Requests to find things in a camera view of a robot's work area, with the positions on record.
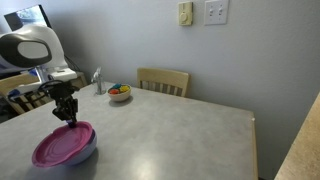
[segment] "floor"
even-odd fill
[[[12,107],[0,97],[0,123],[3,123],[11,118],[16,117],[18,114],[12,109]]]

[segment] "pink bowl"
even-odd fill
[[[68,159],[67,161],[63,162],[63,165],[76,165],[81,163],[82,161],[86,160],[90,157],[90,155],[93,153],[97,145],[97,135],[95,131],[92,131],[91,138],[88,142],[88,144],[76,155],[72,156],[72,158]]]
[[[89,123],[79,121],[75,128],[68,125],[55,129],[43,139],[32,155],[37,167],[51,167],[71,159],[88,144],[92,135]]]

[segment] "bowl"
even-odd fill
[[[94,130],[92,130],[92,135],[88,144],[76,155],[63,162],[63,165],[72,166],[81,163],[86,160],[93,153],[97,145],[97,135]]]
[[[32,163],[43,168],[63,164],[80,154],[94,136],[92,126],[84,121],[78,121],[75,128],[68,125],[56,128],[36,147]]]
[[[129,87],[129,90],[127,90],[126,92],[119,92],[119,94],[110,94],[110,92],[114,89],[117,89],[115,87],[119,86],[120,84],[116,84],[114,86],[112,86],[111,88],[108,89],[108,95],[110,97],[110,99],[112,101],[115,101],[115,102],[121,102],[121,101],[124,101],[126,99],[128,99],[130,97],[130,94],[131,94],[131,86],[128,85],[128,84],[121,84],[120,86],[128,86]]]

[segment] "table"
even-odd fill
[[[0,179],[257,179],[250,111],[137,88],[122,103],[94,95],[93,85],[73,96],[78,120],[97,133],[91,157],[76,166],[32,165],[38,143],[65,125],[51,102],[0,124]]]
[[[276,180],[320,179],[320,94],[277,173]]]

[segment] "plate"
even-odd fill
[[[84,121],[76,125],[75,128],[59,127],[44,138],[33,152],[32,163],[37,167],[51,167],[77,155],[88,144],[92,126]]]

